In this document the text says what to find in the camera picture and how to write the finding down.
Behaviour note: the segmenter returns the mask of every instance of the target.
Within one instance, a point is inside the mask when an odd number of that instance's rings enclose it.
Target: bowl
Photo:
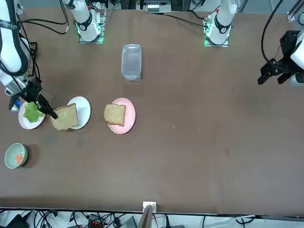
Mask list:
[[[12,144],[5,153],[4,162],[9,169],[21,167],[28,158],[28,151],[20,143]]]

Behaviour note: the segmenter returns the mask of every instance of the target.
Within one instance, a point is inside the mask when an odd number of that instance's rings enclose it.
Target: plastic container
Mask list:
[[[142,48],[139,44],[127,44],[123,47],[122,74],[126,81],[138,82],[142,72]]]

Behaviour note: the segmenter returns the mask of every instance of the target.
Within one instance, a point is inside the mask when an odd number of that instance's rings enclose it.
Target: metal bracket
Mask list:
[[[289,22],[295,21],[295,15],[296,13],[301,9],[301,7],[304,5],[304,0],[298,0],[293,7],[287,12],[287,17]]]
[[[156,213],[156,202],[142,202],[142,211],[144,211],[149,205],[153,206],[153,213]]]
[[[142,217],[137,225],[137,228],[151,228],[152,216],[156,212],[156,202],[143,202]]]

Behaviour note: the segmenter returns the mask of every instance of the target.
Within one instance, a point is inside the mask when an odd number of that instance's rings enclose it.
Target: lettuce leaf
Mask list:
[[[31,102],[26,104],[23,117],[27,118],[30,123],[34,123],[38,121],[39,117],[43,117],[43,113],[38,110],[34,102]]]

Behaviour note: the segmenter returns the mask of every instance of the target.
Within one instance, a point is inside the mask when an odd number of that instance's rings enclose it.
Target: bread slice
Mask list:
[[[107,104],[104,108],[104,121],[112,125],[124,126],[125,105]]]
[[[51,117],[51,122],[57,130],[66,130],[79,125],[76,104],[59,107],[54,112],[58,118]]]

